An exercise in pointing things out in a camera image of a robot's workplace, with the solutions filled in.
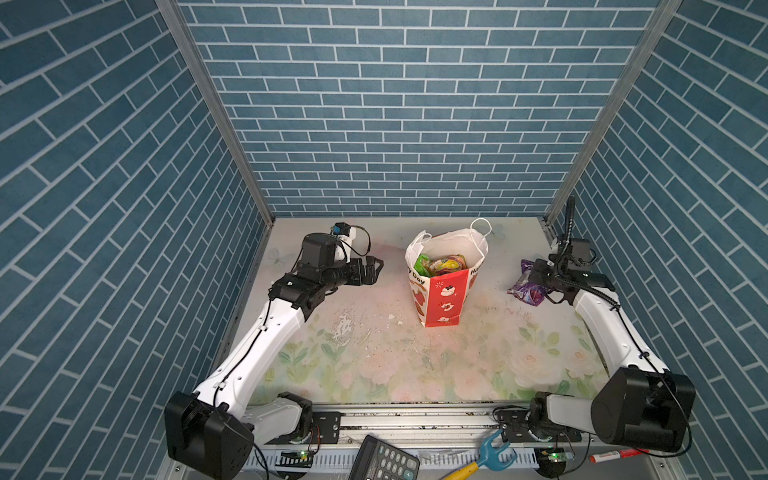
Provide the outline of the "purple snack packet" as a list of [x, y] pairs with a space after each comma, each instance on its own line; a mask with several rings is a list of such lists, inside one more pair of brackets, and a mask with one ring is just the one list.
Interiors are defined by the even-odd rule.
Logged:
[[551, 290], [530, 280], [533, 265], [534, 262], [531, 260], [523, 259], [520, 261], [521, 275], [514, 285], [507, 290], [507, 293], [525, 304], [536, 307], [547, 299]]

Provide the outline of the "red white paper gift bag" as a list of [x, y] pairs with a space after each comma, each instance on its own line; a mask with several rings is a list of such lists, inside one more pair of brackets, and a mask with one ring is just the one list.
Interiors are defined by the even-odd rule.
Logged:
[[[408, 245], [405, 252], [408, 280], [423, 327], [456, 326], [460, 323], [468, 293], [488, 256], [487, 237], [492, 231], [488, 220], [477, 218], [467, 228], [438, 235], [422, 231]], [[430, 261], [461, 254], [468, 268], [431, 278], [420, 276], [413, 265], [421, 254], [428, 256]]]

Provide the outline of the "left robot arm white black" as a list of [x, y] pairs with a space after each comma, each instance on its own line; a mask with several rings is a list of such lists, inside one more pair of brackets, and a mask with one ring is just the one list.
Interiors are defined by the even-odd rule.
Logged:
[[175, 393], [164, 409], [171, 459], [212, 479], [232, 479], [250, 457], [266, 460], [272, 440], [315, 442], [311, 401], [288, 392], [246, 412], [273, 361], [327, 296], [341, 286], [377, 282], [383, 261], [353, 242], [365, 228], [344, 222], [302, 240], [293, 267], [268, 290], [244, 338], [192, 392]]

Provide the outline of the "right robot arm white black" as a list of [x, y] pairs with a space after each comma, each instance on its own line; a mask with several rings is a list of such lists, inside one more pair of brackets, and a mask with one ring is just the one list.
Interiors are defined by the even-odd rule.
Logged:
[[566, 271], [551, 260], [538, 259], [530, 280], [562, 294], [574, 308], [608, 372], [607, 382], [593, 399], [537, 393], [527, 417], [531, 432], [552, 436], [571, 428], [657, 458], [686, 454], [693, 445], [690, 415], [695, 386], [651, 351], [625, 318], [607, 278]]

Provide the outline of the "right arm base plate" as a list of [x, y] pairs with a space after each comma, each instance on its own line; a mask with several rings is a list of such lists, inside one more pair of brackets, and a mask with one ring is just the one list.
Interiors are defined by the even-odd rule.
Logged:
[[576, 443], [582, 440], [582, 433], [570, 427], [555, 425], [548, 420], [534, 420], [530, 410], [519, 406], [498, 407], [491, 417], [499, 424], [505, 442], [510, 443], [555, 443], [564, 441]]

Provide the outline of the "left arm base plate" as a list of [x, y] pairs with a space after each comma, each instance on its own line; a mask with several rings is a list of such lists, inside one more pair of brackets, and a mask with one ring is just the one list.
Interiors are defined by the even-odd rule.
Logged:
[[268, 445], [336, 445], [339, 442], [342, 414], [339, 411], [320, 411], [312, 414], [306, 433], [287, 434], [268, 442]]

